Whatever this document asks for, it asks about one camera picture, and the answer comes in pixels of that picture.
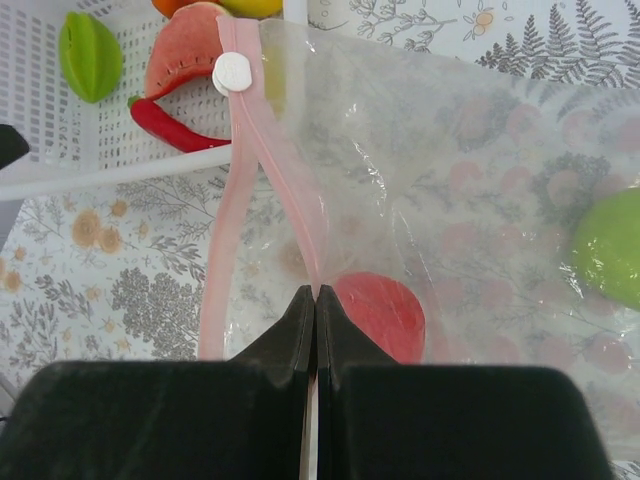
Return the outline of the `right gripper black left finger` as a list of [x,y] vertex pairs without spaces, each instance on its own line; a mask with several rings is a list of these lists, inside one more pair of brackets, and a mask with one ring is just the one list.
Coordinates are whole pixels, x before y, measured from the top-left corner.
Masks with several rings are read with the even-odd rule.
[[1,435],[5,479],[304,479],[315,303],[227,361],[69,361],[26,385]]

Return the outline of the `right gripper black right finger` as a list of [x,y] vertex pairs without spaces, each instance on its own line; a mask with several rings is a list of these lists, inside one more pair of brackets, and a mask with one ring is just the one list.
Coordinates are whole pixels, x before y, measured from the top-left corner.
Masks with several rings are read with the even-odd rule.
[[609,479],[579,389],[546,367],[402,365],[316,301],[321,479]]

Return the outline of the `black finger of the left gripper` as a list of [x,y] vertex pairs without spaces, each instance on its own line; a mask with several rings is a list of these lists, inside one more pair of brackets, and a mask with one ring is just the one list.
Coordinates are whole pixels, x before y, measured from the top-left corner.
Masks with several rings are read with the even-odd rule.
[[0,169],[10,166],[29,152],[28,142],[12,125],[0,125]]

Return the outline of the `red apple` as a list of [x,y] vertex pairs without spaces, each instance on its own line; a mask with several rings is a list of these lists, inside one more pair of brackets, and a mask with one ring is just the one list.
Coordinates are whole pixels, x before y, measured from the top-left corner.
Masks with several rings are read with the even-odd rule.
[[425,314],[411,290],[372,272],[341,276],[333,284],[348,318],[399,363],[419,363],[425,348]]

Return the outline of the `orange fruit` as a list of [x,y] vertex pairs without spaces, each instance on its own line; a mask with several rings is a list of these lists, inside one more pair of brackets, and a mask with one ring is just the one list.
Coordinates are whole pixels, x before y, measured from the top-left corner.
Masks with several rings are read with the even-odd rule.
[[170,19],[176,11],[195,2],[196,0],[152,0],[152,5],[165,18]]

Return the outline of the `clear zip top bag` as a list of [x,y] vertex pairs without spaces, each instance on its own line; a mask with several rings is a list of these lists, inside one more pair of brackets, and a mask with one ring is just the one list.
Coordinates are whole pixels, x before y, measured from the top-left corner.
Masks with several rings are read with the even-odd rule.
[[619,459],[639,456],[639,308],[571,264],[598,200],[639,190],[639,89],[594,58],[529,78],[520,45],[472,65],[282,20],[224,17],[212,82],[231,169],[198,354],[299,285],[372,272],[425,314],[420,362],[570,375]]

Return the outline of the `yellow lemon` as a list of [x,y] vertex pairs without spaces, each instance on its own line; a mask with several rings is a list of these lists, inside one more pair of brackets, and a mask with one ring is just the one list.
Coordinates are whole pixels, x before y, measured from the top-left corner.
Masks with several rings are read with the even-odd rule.
[[219,4],[234,16],[261,19],[279,14],[282,0],[219,0]]

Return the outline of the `green apple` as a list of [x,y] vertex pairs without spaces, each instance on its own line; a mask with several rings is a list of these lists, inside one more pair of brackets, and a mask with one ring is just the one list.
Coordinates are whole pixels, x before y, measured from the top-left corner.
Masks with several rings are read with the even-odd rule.
[[571,264],[590,289],[627,308],[639,308],[639,190],[598,200],[577,225]]

